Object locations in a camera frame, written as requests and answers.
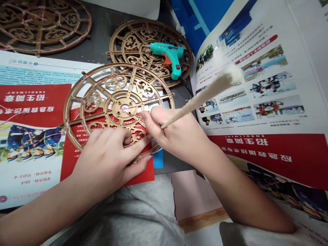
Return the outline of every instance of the bronze decorative frame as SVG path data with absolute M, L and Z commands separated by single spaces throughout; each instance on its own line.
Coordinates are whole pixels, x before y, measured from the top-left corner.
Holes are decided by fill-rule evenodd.
M 68 137 L 80 151 L 86 141 L 81 143 L 83 141 L 77 138 L 74 126 L 76 130 L 79 124 L 82 125 L 87 135 L 95 128 L 125 127 L 132 132 L 128 147 L 146 135 L 140 111 L 149 111 L 151 104 L 155 103 L 164 106 L 166 101 L 170 108 L 174 108 L 174 93 L 159 76 L 139 65 L 113 63 L 82 74 L 66 99 L 64 124 L 61 125 L 65 126 Z M 162 86 L 162 92 L 155 86 Z M 155 145 L 135 161 L 158 148 Z
M 149 48 L 142 45 L 149 45 L 151 42 L 170 43 L 175 46 L 185 48 L 180 66 L 182 78 L 185 80 L 191 72 L 193 66 L 192 50 L 187 40 L 175 29 L 161 22 L 153 20 L 132 20 L 123 24 L 114 32 L 111 37 L 109 52 L 112 61 L 120 63 L 130 63 L 143 66 L 155 72 L 165 81 L 172 80 L 170 66 L 164 66 L 165 59 L 150 52 Z M 180 83 L 169 81 L 167 86 L 172 87 Z
M 92 18 L 78 0 L 6 0 L 0 6 L 0 47 L 21 53 L 58 53 L 90 37 Z

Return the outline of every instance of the desk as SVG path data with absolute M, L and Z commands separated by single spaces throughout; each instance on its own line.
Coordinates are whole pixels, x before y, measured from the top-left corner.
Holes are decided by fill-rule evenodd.
M 109 51 L 110 38 L 115 30 L 123 21 L 141 19 L 140 17 L 117 12 L 94 4 L 84 4 L 89 8 L 93 20 L 91 38 L 85 40 L 83 43 L 71 50 L 46 57 L 79 62 L 99 63 L 99 65 L 111 63 L 111 58 L 106 55 L 106 51 Z M 175 27 L 169 9 L 163 3 L 161 3 L 158 20 Z M 190 99 L 189 92 L 182 84 L 172 88 L 171 92 L 175 93 L 174 103 L 176 108 L 181 108 L 185 105 L 186 100 Z M 172 173 L 192 169 L 194 168 L 189 164 L 164 151 L 164 168 L 155 169 L 155 174 Z

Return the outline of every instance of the printed photo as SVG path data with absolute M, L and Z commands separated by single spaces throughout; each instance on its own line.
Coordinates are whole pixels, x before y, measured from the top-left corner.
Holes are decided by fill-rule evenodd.
M 252 93 L 254 98 L 273 96 L 296 90 L 294 77 L 289 72 L 282 72 L 257 83 L 249 84 L 249 93 Z
M 303 114 L 305 112 L 299 95 L 255 104 L 254 109 L 258 119 L 290 114 Z
M 328 0 L 319 0 L 321 7 L 324 7 L 328 4 Z
M 252 109 L 250 106 L 234 109 L 228 112 L 222 113 L 225 123 L 242 123 L 246 121 L 255 120 Z
M 205 102 L 204 104 L 200 105 L 198 107 L 198 110 L 201 113 L 212 113 L 212 112 L 219 110 L 219 107 L 218 107 L 216 100 L 211 99 L 211 100 Z
M 208 87 L 208 85 L 207 85 L 207 86 L 204 86 L 204 87 L 202 87 L 202 88 L 200 88 L 200 89 L 198 89 L 198 90 L 196 91 L 196 95 L 197 95 L 199 92 L 205 90 L 205 88 L 207 88 L 207 87 Z
M 205 123 L 205 125 L 210 126 L 217 126 L 223 123 L 223 119 L 221 117 L 221 114 L 214 114 L 206 117 L 202 117 L 202 122 Z
M 60 127 L 35 129 L 7 124 L 2 129 L 0 163 L 27 162 L 63 155 L 65 137 Z
M 236 106 L 242 103 L 248 102 L 248 96 L 245 89 L 241 89 L 237 92 L 231 93 L 230 95 L 221 98 L 219 101 L 220 106 Z
M 304 211 L 312 219 L 328 222 L 328 199 L 324 190 L 291 182 L 251 163 L 247 166 L 253 181 L 273 198 Z
M 251 81 L 259 76 L 264 75 L 265 72 L 275 70 L 276 68 L 287 65 L 287 60 L 281 45 L 273 48 L 259 58 L 253 60 L 242 67 L 245 81 Z
M 219 46 L 230 47 L 243 37 L 243 30 L 251 22 L 251 9 L 257 0 L 249 0 L 240 13 L 228 26 L 228 28 L 219 36 L 217 43 Z
M 213 58 L 213 46 L 210 44 L 197 60 L 196 72 Z

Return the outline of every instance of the teal glue gun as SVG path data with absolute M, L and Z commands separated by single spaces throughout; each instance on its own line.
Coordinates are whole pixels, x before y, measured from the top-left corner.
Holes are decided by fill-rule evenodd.
M 151 43 L 150 45 L 143 45 L 143 47 L 150 48 L 155 55 L 161 55 L 165 57 L 164 65 L 172 66 L 171 78 L 178 80 L 181 76 L 181 66 L 179 60 L 183 55 L 183 47 L 176 47 L 172 44 L 166 43 Z

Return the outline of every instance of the fingernail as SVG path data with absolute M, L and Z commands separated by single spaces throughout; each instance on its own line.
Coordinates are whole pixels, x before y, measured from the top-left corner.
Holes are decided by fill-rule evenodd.
M 149 155 L 149 156 L 147 156 L 146 161 L 149 162 L 149 160 L 152 159 L 152 158 L 153 158 L 153 156 Z
M 146 115 L 145 115 L 145 113 L 144 113 L 143 111 L 141 111 L 139 114 L 141 115 L 141 117 L 142 117 L 144 120 L 146 119 Z

